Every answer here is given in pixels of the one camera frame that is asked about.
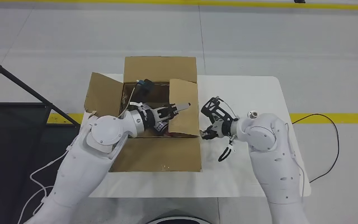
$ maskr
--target gray floor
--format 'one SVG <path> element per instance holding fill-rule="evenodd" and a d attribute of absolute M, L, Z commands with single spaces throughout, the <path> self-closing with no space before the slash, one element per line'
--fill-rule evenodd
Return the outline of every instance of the gray floor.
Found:
<path fill-rule="evenodd" d="M 0 63 L 66 113 L 81 113 L 91 72 L 128 55 L 197 58 L 198 74 L 275 76 L 290 113 L 356 113 L 357 12 L 111 4 L 0 4 Z M 36 101 L 0 76 L 0 101 Z M 340 124 L 341 157 L 305 198 L 311 223 L 358 223 L 358 125 Z M 334 161 L 329 124 L 297 124 L 310 179 Z M 73 223 L 146 223 L 167 213 L 271 223 L 265 198 L 87 199 Z"/>

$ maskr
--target cardboard box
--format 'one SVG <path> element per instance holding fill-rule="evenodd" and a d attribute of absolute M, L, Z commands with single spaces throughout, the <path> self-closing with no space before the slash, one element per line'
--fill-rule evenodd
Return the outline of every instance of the cardboard box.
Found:
<path fill-rule="evenodd" d="M 195 58 L 126 57 L 124 83 L 92 73 L 84 103 L 86 112 L 118 116 L 128 103 L 134 83 L 146 78 L 156 83 L 149 103 L 190 102 L 191 106 L 169 121 L 173 137 L 146 130 L 142 136 L 128 139 L 110 172 L 201 171 Z"/>

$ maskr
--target box flap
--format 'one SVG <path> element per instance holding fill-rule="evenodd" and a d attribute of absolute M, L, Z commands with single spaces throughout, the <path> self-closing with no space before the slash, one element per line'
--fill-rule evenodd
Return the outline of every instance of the box flap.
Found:
<path fill-rule="evenodd" d="M 128 139 L 110 172 L 201 171 L 199 138 Z"/>
<path fill-rule="evenodd" d="M 199 136 L 199 103 L 197 84 L 184 80 L 172 79 L 169 82 L 169 103 L 189 102 L 188 109 L 182 110 L 169 121 L 169 132 Z"/>
<path fill-rule="evenodd" d="M 136 82 L 146 78 L 153 82 L 169 82 L 171 78 L 196 82 L 196 58 L 126 57 L 124 82 Z"/>
<path fill-rule="evenodd" d="M 91 113 L 97 111 L 97 116 L 118 116 L 123 83 L 99 73 L 92 73 L 87 90 L 84 109 Z"/>

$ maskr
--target yellow tape stripe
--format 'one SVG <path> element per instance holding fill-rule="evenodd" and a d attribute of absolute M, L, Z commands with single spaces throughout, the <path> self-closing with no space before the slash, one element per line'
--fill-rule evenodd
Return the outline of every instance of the yellow tape stripe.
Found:
<path fill-rule="evenodd" d="M 83 114 L 68 114 L 72 119 L 81 124 Z M 50 114 L 49 119 L 47 120 L 48 124 L 71 124 L 69 120 L 64 118 L 59 114 Z"/>
<path fill-rule="evenodd" d="M 133 3 L 133 4 L 179 4 L 227 7 L 265 8 L 316 8 L 333 10 L 358 10 L 358 4 L 299 4 L 293 2 L 241 2 L 208 0 L 0 0 L 0 2 L 54 2 L 54 3 Z"/>
<path fill-rule="evenodd" d="M 71 118 L 73 118 L 78 123 L 81 123 L 83 114 L 68 114 Z M 290 114 L 291 122 L 295 122 L 300 118 L 303 118 L 309 114 Z M 358 114 L 336 114 L 336 113 L 324 113 L 324 115 L 331 118 L 336 124 L 358 124 Z M 47 121 L 50 124 L 70 124 L 68 120 L 63 118 L 59 114 L 50 114 L 50 117 Z M 299 122 L 300 124 L 327 124 L 330 121 L 323 116 L 310 116 Z"/>
<path fill-rule="evenodd" d="M 310 114 L 290 114 L 291 121 L 295 122 Z M 323 115 L 331 118 L 336 124 L 358 124 L 358 114 L 336 114 L 336 113 L 323 113 Z M 300 124 L 326 124 L 331 123 L 323 116 L 310 116 L 299 122 Z"/>

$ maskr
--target white table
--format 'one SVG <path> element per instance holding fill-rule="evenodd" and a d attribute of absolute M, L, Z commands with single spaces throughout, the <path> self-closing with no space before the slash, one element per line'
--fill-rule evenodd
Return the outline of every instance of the white table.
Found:
<path fill-rule="evenodd" d="M 123 81 L 121 74 L 105 75 Z M 298 163 L 305 171 L 277 78 L 198 76 L 197 83 L 200 108 L 211 97 L 220 96 L 239 116 L 247 116 L 249 111 L 255 110 L 259 113 L 274 113 L 288 122 L 292 147 L 296 152 Z M 202 114 L 199 115 L 199 123 L 201 129 L 210 125 L 209 119 Z M 90 197 L 264 197 L 254 176 L 246 143 L 236 141 L 234 144 L 236 152 L 232 152 L 223 162 L 218 162 L 218 157 L 227 144 L 227 138 L 201 141 L 202 172 L 110 172 Z M 304 196 L 309 196 L 311 188 L 307 175 L 305 177 Z"/>

